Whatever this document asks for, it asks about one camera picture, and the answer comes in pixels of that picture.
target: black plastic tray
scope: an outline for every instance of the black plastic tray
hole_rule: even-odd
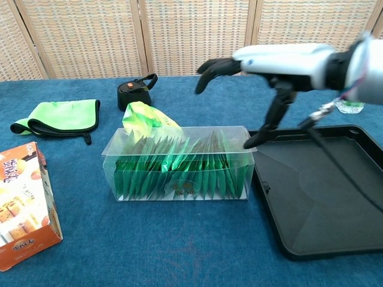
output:
[[[383,206],[383,150],[358,126],[316,128],[363,191]],[[253,186],[291,260],[383,251],[383,213],[299,129],[254,152]]]

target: woven screen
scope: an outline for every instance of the woven screen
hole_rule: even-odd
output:
[[[32,27],[50,77],[125,77],[141,75],[141,65],[147,69],[146,62],[140,62],[142,34],[141,30],[136,34],[129,0],[17,3],[27,26]]]
[[[230,57],[244,46],[248,0],[149,0],[140,4],[147,16],[143,23],[149,42],[146,48],[153,71],[159,75],[193,75],[204,61]]]
[[[0,0],[0,81],[42,79],[36,61],[9,4]]]
[[[364,30],[375,4],[371,0],[264,0],[256,42],[323,42],[344,50]]]

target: orange snack box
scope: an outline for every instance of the orange snack box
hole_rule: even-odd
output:
[[[0,270],[62,239],[45,158],[37,144],[0,152]]]

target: blue fabric surface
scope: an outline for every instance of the blue fabric surface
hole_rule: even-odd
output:
[[[291,262],[279,252],[254,193],[248,201],[117,203],[101,153],[121,127],[116,88],[126,79],[0,83],[0,150],[37,141],[47,158],[64,240],[0,274],[0,286],[381,286],[383,255]],[[258,129],[273,97],[259,77],[160,77],[153,105],[181,126]],[[300,93],[281,127],[296,127],[333,92]],[[92,145],[83,138],[14,135],[10,124],[43,101],[101,100]],[[335,111],[321,125],[356,124],[383,145],[383,107]]]

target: robotic hand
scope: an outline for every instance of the robotic hand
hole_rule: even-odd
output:
[[[337,90],[340,98],[354,102],[383,105],[383,40],[368,32],[359,37],[348,51],[337,52],[326,44],[251,45],[237,50],[232,58],[205,62],[196,93],[220,75],[240,71],[266,78],[276,96],[259,132],[244,144],[253,148],[273,138],[273,131],[294,102],[298,91]],[[302,124],[312,127],[330,113],[335,101],[323,105]]]

